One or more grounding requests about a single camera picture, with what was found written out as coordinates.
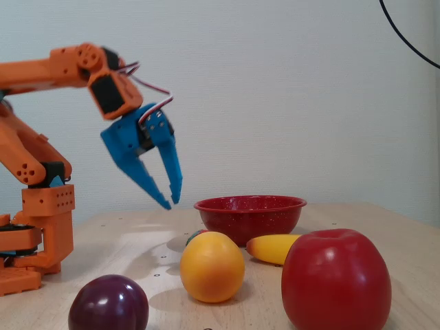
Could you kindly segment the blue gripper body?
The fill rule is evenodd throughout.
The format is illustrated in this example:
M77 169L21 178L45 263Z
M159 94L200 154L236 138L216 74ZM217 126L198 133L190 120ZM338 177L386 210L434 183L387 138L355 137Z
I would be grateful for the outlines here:
M166 127L166 114L158 109L143 123L139 119L150 110L155 103L140 107L116 120L101 133L111 157L118 166L137 166L142 164L140 156L157 149L161 158L164 146L158 136Z

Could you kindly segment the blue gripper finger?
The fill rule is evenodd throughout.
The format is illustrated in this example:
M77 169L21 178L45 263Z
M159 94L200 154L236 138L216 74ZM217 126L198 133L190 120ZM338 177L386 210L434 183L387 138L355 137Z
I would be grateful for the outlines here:
M177 155L173 127L162 110L152 112L145 121L145 127L162 158L170 182L171 199L174 204L178 204L181 197L183 176Z
M118 168L132 179L144 192L154 199L166 210L171 209L170 203L165 199L157 187L154 179L149 175L144 163L138 157L122 157L115 161Z

